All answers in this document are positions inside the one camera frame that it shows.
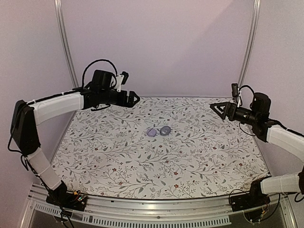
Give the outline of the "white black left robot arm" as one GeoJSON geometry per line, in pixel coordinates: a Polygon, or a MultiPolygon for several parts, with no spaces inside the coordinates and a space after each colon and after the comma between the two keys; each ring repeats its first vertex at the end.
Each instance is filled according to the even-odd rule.
{"type": "Polygon", "coordinates": [[[50,159],[43,152],[40,127],[53,119],[77,111],[100,111],[101,105],[133,108],[140,97],[134,91],[122,89],[128,77],[126,72],[114,74],[96,70],[87,85],[30,102],[16,102],[9,143],[14,142],[17,148],[8,147],[8,150],[20,153],[26,169],[31,170],[48,191],[49,203],[65,208],[83,206],[86,203],[86,194],[79,190],[69,191],[56,173],[50,159]]]}

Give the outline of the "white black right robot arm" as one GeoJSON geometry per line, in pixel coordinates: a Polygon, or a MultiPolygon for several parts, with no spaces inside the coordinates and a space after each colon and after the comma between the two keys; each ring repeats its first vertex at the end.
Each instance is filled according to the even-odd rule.
{"type": "MultiPolygon", "coordinates": [[[[260,141],[276,146],[304,160],[304,136],[278,121],[269,118],[271,100],[263,93],[254,93],[249,108],[235,103],[213,103],[210,108],[221,118],[251,126],[253,135],[260,141]]],[[[270,203],[269,196],[282,193],[304,193],[304,171],[252,181],[248,193],[232,196],[229,203],[233,211],[260,207],[270,203]]]]}

